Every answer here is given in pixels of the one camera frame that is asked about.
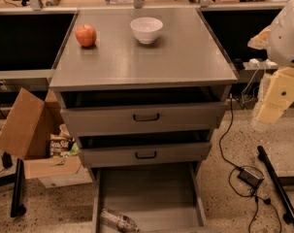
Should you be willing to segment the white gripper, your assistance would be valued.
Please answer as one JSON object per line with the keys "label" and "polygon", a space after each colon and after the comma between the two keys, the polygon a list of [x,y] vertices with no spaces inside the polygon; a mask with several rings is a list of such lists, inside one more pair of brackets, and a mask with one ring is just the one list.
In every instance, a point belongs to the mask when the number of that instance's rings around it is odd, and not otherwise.
{"label": "white gripper", "polygon": [[[252,37],[247,45],[256,50],[268,46],[269,26]],[[267,130],[275,124],[294,102],[294,68],[285,67],[273,73],[263,104],[257,102],[252,111],[251,126],[255,130]]]}

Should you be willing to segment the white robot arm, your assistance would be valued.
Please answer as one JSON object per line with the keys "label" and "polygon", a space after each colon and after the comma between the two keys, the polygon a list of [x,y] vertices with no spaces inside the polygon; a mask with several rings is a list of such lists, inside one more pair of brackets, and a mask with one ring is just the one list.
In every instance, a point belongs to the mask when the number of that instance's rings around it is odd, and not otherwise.
{"label": "white robot arm", "polygon": [[276,123],[294,102],[294,0],[289,0],[272,23],[247,44],[266,50],[278,69],[261,79],[251,125],[265,131]]}

